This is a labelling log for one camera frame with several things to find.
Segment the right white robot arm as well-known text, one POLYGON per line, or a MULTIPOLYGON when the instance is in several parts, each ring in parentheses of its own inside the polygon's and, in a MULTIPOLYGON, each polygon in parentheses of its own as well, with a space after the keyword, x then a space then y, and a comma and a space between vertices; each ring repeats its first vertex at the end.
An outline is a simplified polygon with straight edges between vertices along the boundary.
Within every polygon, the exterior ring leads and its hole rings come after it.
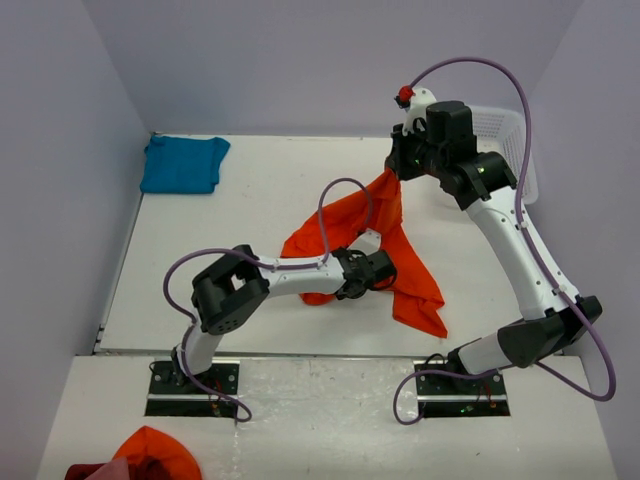
POLYGON ((543 259, 550 254, 516 199, 516 177, 501 154, 479 152, 467 105, 418 102, 406 112, 405 122, 392 130, 387 167, 400 180, 423 175, 439 180, 489 242, 522 315, 450 353, 454 362, 446 368, 447 383, 467 393, 486 371, 526 368, 573 344, 586 331, 578 316, 595 322, 602 306, 596 297, 581 295, 563 275, 553 281, 545 277, 526 241, 533 240, 543 259))

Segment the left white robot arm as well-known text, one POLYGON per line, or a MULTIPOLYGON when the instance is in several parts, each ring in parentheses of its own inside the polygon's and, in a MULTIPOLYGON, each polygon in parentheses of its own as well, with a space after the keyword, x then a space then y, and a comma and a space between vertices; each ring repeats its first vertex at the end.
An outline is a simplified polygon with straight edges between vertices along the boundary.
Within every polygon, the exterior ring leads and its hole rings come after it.
MULTIPOLYGON (((194 252, 181 262, 209 252, 194 252)), ((187 393, 206 385, 222 337, 241 328, 265 300, 306 293, 357 299, 368 291, 388 288, 397 279, 397 269, 384 250, 366 254, 341 247, 302 258, 258 256, 248 245, 214 252, 221 257, 192 280, 189 310, 169 294, 171 274, 181 262, 176 262, 163 280, 163 294, 170 306, 191 320, 189 332, 171 353, 172 380, 187 393)))

